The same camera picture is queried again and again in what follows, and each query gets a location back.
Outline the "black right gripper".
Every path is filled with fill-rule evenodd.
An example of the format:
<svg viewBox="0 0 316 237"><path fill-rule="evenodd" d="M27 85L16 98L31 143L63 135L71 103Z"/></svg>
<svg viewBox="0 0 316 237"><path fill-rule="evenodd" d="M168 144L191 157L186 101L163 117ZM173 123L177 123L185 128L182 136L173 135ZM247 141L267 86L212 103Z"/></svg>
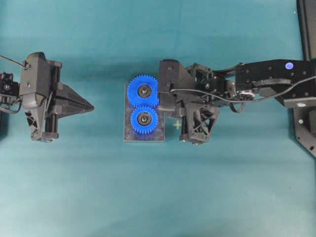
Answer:
<svg viewBox="0 0 316 237"><path fill-rule="evenodd" d="M185 69L195 78L196 88L188 91L196 92L197 98L176 103L170 117L182 120L180 141L201 145L209 141L219 116L214 95L218 96L220 92L220 76L212 69L199 64L190 65Z"/></svg>

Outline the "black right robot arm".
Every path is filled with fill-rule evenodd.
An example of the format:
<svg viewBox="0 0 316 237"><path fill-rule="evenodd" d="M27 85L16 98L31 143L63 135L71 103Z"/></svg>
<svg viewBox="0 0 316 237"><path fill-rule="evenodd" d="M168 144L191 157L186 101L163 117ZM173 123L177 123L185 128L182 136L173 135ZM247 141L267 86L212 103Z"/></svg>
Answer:
<svg viewBox="0 0 316 237"><path fill-rule="evenodd" d="M136 76L125 88L125 141L163 141L164 117L181 120L179 139L206 143L221 107L243 112L247 103L277 99L289 109L306 108L307 131L316 127L316 64L276 59L239 63L223 70L162 60L159 76Z"/></svg>

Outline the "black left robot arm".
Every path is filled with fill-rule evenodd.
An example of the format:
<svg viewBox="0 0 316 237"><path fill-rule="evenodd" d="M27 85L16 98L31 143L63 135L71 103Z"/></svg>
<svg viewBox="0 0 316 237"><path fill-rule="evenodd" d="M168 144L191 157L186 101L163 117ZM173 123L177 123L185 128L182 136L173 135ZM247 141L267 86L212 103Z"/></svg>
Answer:
<svg viewBox="0 0 316 237"><path fill-rule="evenodd" d="M20 82L13 80L13 74L0 74L0 110L16 114L19 110L10 107L18 104L24 110L33 141L58 139L59 119L94 110L92 104L60 81L61 62L34 52L17 65L22 68Z"/></svg>

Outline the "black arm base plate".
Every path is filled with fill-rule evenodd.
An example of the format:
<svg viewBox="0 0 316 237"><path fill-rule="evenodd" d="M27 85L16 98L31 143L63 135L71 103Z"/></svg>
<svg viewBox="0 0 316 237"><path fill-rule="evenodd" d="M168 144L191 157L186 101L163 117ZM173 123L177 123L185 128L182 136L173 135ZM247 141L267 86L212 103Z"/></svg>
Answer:
<svg viewBox="0 0 316 237"><path fill-rule="evenodd" d="M316 106L298 102L289 111L294 140L316 158Z"/></svg>

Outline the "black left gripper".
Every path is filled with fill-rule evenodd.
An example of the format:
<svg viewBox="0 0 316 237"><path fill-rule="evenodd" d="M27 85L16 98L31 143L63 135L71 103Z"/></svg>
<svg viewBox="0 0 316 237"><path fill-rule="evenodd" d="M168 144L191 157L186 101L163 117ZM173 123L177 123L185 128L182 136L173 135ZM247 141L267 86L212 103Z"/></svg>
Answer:
<svg viewBox="0 0 316 237"><path fill-rule="evenodd" d="M76 108L57 108L54 113L59 117L92 112L94 106L60 81L62 63L47 60L38 68L23 69L19 95L31 131L31 139L52 142L58 138L57 117L50 114L49 107L56 98L70 102Z"/></svg>

